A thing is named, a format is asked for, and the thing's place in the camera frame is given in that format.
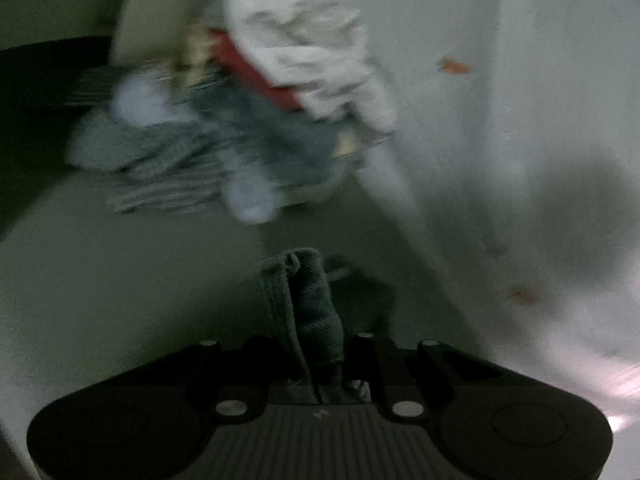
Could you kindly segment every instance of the black object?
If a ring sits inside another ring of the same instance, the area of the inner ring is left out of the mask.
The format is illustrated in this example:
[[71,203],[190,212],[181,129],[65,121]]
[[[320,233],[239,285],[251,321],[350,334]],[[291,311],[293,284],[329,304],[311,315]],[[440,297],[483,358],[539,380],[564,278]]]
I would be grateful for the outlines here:
[[52,480],[592,480],[612,446],[586,400],[437,341],[356,336],[344,372],[372,404],[275,404],[275,340],[204,342],[53,402],[27,444]]

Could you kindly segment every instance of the clothing pile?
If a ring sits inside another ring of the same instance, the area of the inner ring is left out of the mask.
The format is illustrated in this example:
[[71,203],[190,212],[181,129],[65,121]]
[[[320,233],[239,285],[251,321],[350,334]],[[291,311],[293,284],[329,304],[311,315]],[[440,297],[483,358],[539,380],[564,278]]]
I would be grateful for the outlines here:
[[256,224],[320,200],[396,120],[344,1],[214,0],[179,66],[85,75],[69,101],[95,106],[67,160],[118,175],[118,212],[206,213],[223,203]]

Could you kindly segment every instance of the red fabric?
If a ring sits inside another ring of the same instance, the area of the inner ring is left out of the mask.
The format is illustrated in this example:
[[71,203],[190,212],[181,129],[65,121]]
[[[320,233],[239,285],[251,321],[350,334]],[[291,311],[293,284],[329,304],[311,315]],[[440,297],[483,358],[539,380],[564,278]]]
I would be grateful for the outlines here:
[[231,73],[252,90],[264,95],[285,110],[302,110],[295,92],[291,88],[272,87],[262,75],[248,63],[226,32],[212,30],[217,39],[213,54]]

